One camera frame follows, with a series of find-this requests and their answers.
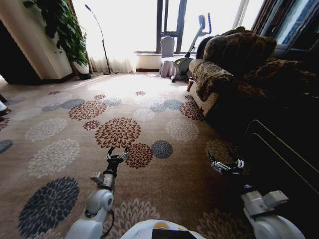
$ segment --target lamp pole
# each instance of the lamp pole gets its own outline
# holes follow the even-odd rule
[[[105,50],[105,45],[104,45],[104,36],[103,36],[103,32],[102,32],[101,26],[100,26],[99,21],[97,20],[96,16],[95,16],[94,13],[92,12],[92,10],[89,8],[89,6],[87,6],[87,5],[85,4],[85,7],[93,14],[93,16],[94,16],[96,22],[98,23],[99,29],[100,29],[100,31],[101,31],[104,54],[105,54],[106,62],[107,62],[107,64],[108,64],[108,69],[109,69],[109,72],[104,72],[103,74],[104,74],[104,75],[110,75],[110,73],[111,73],[110,64],[109,64],[109,59],[108,59],[108,57],[107,57],[107,55],[106,55],[106,50]]]

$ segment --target green leaves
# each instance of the green leaves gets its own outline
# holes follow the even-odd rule
[[[26,7],[26,8],[30,8],[34,5],[34,2],[32,1],[24,1],[23,2],[23,5]]]
[[[45,34],[54,38],[57,32],[59,39],[56,47],[62,47],[70,61],[80,65],[88,63],[85,36],[82,35],[77,18],[65,0],[28,0],[23,4],[26,8],[36,5],[41,9],[42,18],[46,23]]]

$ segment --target yellow sticker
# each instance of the yellow sticker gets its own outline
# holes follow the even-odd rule
[[[157,223],[154,229],[168,229],[168,226],[165,223]]]

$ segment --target white curtain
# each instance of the white curtain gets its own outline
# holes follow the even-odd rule
[[[99,21],[110,67],[114,72],[136,72],[134,39],[134,1],[128,0],[72,0],[79,24],[87,34],[86,48],[94,71],[108,71],[102,45]]]

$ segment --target wall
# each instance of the wall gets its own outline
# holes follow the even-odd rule
[[[26,9],[22,3],[22,0],[1,0],[0,18],[27,60],[41,79],[61,79],[71,74],[65,52],[60,54],[56,40],[45,35],[40,10]]]
[[[136,68],[159,69],[160,55],[137,55]]]

